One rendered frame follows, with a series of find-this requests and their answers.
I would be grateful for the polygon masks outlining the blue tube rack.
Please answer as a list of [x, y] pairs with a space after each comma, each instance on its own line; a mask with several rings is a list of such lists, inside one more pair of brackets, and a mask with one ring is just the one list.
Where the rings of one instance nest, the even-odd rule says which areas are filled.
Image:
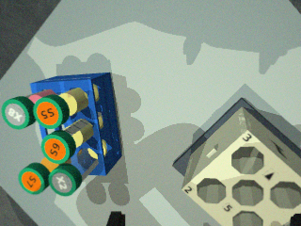
[[[95, 100], [93, 84], [98, 87], [98, 102]], [[79, 119], [86, 119], [92, 124], [94, 135], [78, 148], [73, 156], [83, 148], [90, 148], [98, 155], [99, 164], [89, 175], [105, 175], [121, 158], [119, 129], [110, 73], [61, 75], [34, 82], [31, 85], [32, 94], [45, 89], [51, 89], [59, 94], [74, 88], [80, 88], [87, 94], [89, 105], [68, 118], [63, 125], [66, 127]], [[98, 112], [101, 112], [103, 117], [102, 129], [100, 129]], [[106, 141], [106, 157], [103, 153], [102, 139]]]

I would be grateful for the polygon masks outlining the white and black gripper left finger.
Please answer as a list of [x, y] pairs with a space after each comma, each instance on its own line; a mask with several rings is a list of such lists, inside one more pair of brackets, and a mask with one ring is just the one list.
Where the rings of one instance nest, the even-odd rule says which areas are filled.
[[125, 226], [125, 215], [121, 212], [111, 212], [106, 226]]

